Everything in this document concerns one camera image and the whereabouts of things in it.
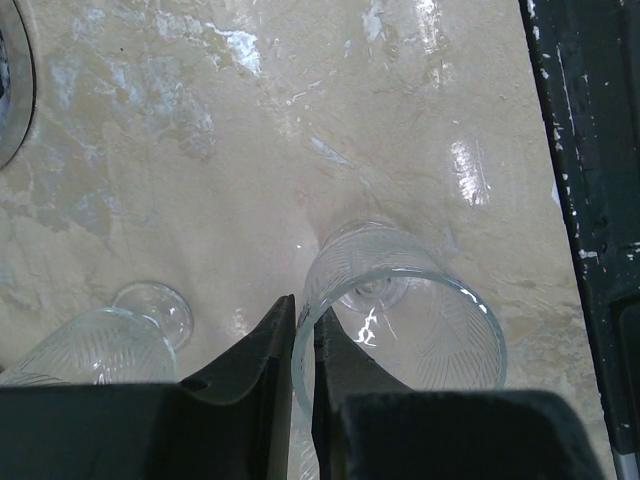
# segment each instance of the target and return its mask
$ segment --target beige surface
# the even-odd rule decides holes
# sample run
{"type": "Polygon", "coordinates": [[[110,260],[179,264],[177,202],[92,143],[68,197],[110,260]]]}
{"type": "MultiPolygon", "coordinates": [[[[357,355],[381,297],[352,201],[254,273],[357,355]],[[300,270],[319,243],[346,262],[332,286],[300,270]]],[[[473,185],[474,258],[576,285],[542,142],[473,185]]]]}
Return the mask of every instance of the beige surface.
{"type": "Polygon", "coordinates": [[[183,374],[385,215],[502,322],[611,475],[517,2],[20,0],[35,126],[0,172],[0,363],[125,283],[182,292],[183,374]]]}

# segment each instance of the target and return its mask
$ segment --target drinking glass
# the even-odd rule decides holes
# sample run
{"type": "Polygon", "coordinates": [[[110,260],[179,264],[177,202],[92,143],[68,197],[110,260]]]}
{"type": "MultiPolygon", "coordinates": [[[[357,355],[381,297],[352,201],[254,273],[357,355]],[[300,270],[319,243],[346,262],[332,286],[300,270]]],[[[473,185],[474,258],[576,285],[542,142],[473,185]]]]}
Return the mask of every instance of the drinking glass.
{"type": "Polygon", "coordinates": [[[83,313],[0,375],[0,385],[177,382],[175,351],[193,316],[174,290],[154,282],[120,290],[110,307],[83,313]]]}
{"type": "Polygon", "coordinates": [[[354,222],[331,235],[309,270],[303,297],[291,375],[307,417],[314,371],[308,340],[332,305],[353,341],[411,388],[504,384],[506,346],[487,304],[451,276],[422,239],[389,223],[354,222]]]}

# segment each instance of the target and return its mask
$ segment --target scratched black edge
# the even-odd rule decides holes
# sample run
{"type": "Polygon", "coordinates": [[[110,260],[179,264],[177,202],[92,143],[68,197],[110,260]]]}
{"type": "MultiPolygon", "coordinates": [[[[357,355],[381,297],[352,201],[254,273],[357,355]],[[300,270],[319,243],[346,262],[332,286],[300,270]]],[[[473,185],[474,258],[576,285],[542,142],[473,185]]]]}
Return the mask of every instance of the scratched black edge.
{"type": "Polygon", "coordinates": [[[630,275],[621,268],[621,250],[613,244],[616,238],[612,232],[620,227],[620,218],[628,211],[616,212],[618,203],[608,203],[610,197],[619,202],[624,194],[611,191],[616,183],[613,177],[619,173],[618,163],[636,162],[631,102],[625,98],[623,59],[616,31],[619,3],[520,0],[520,7],[609,438],[618,453],[633,453],[637,448],[629,428],[632,417],[610,311],[613,301],[638,286],[637,274],[630,275]],[[593,55],[594,45],[590,43],[594,41],[600,42],[597,55],[593,55]],[[583,50],[589,48],[591,68],[586,67],[583,50]],[[606,93],[602,78],[605,74],[609,77],[606,93]],[[596,95],[598,99],[606,95],[610,104],[599,102],[595,108],[591,99],[596,95]],[[616,118],[620,135],[615,139],[598,135],[599,128],[604,127],[604,133],[610,131],[603,122],[612,118],[616,118]]]}

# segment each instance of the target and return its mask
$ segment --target stained surface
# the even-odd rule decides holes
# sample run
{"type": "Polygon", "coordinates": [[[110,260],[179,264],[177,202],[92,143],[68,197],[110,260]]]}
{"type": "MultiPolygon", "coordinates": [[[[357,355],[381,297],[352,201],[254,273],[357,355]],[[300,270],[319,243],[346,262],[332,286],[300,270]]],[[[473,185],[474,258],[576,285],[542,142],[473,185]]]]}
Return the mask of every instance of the stained surface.
{"type": "Polygon", "coordinates": [[[151,279],[194,311],[189,374],[383,215],[484,297],[507,385],[563,395],[612,475],[517,2],[19,3],[38,98],[0,172],[0,364],[151,279]]]}

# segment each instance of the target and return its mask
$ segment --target clear glass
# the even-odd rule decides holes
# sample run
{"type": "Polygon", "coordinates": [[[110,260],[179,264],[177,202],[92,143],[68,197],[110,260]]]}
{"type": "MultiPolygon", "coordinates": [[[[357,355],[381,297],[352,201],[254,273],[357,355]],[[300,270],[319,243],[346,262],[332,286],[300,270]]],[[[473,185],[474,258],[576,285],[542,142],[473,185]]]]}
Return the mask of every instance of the clear glass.
{"type": "Polygon", "coordinates": [[[56,330],[5,370],[0,385],[178,381],[175,350],[193,325],[182,297],[165,285],[143,282],[118,292],[113,304],[56,330]]]}
{"type": "Polygon", "coordinates": [[[390,224],[368,220],[333,234],[309,270],[303,296],[291,373],[309,417],[309,337],[333,304],[354,342],[411,388],[504,384],[506,346],[489,307],[446,272],[423,240],[390,224]]]}

